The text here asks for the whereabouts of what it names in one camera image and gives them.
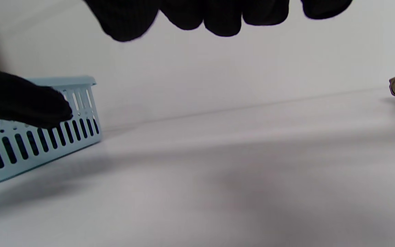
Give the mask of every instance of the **black glove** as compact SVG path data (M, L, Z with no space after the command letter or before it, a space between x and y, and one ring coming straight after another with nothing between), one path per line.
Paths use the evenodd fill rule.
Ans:
M54 128L71 118L71 107L61 93L0 72L0 119Z
M218 36L240 31L241 17L251 25L277 25L289 14L289 0L84 0L105 33L117 41L143 35L161 10L171 23L193 30L204 22ZM334 17L352 0L301 0L311 19Z

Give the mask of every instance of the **light blue basket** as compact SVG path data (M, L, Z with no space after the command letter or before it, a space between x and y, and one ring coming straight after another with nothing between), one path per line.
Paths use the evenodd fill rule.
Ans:
M52 86L71 105L74 117L50 131L0 120L0 182L100 142L101 129L91 87L92 77L29 79Z

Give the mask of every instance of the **hand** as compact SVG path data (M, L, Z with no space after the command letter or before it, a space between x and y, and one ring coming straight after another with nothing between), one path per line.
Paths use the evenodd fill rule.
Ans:
M0 72L0 119L53 128L71 118L71 107L61 93Z
M84 0L104 32L117 41L142 36L152 25L158 10L183 30L204 22L218 36L234 36L241 18L250 25L277 25L289 14L289 0ZM304 14L311 19L334 17L352 0L301 0Z

